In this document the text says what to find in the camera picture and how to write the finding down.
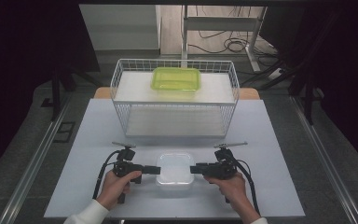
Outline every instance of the white shelf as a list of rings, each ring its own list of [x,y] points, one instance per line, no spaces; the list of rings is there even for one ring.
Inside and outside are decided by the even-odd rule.
[[[201,73],[198,91],[154,91],[152,72],[124,71],[117,88],[116,102],[166,102],[195,104],[235,104],[227,73]]]

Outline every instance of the human hand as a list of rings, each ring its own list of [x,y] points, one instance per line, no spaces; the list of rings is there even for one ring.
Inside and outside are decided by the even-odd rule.
[[[117,198],[121,193],[127,194],[130,192],[130,180],[141,174],[141,171],[133,171],[123,177],[117,177],[112,171],[107,172],[101,194],[96,199],[97,202],[107,210],[111,210],[117,205]]]
[[[220,192],[229,199],[231,207],[240,215],[243,223],[252,223],[260,218],[246,197],[246,181],[241,173],[236,173],[227,180],[209,176],[204,178],[219,187]]]

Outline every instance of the person's right hand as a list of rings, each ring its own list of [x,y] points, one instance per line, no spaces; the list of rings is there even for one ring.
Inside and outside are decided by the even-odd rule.
[[[240,215],[243,223],[252,223],[260,218],[246,197],[245,179],[241,173],[232,178],[221,180],[209,176],[204,177],[208,182],[217,185],[220,192],[229,199],[231,207]]]

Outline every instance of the white wire basket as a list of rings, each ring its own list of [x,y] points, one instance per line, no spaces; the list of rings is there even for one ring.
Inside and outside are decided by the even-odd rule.
[[[152,90],[158,67],[199,69],[200,89]],[[128,137],[225,137],[240,95],[230,61],[120,59],[110,91]]]

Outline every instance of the table surface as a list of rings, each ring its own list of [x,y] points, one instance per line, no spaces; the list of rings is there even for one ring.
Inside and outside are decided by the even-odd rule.
[[[110,99],[110,88],[101,87],[95,94],[95,99]],[[256,89],[253,88],[240,88],[240,100],[259,100],[260,96]]]
[[[107,98],[105,95],[104,99],[89,102],[45,217],[67,217],[81,211],[90,202],[102,162],[112,151],[122,148],[112,145],[112,141],[135,144],[137,147],[133,150],[136,155],[132,161],[143,165],[154,165],[160,155],[173,152],[188,153],[195,162],[214,162],[214,145],[246,141],[248,145],[232,147],[231,150],[238,160],[246,161],[252,169],[263,216],[304,216],[263,101],[240,100],[225,138],[138,138],[126,137],[118,128],[117,114],[112,101]],[[115,208],[109,217],[238,218],[218,193],[218,188],[208,184],[202,176],[195,175],[192,188],[187,191],[162,190],[154,175],[143,175],[142,179],[142,184],[131,185],[131,195],[126,197],[126,203]]]

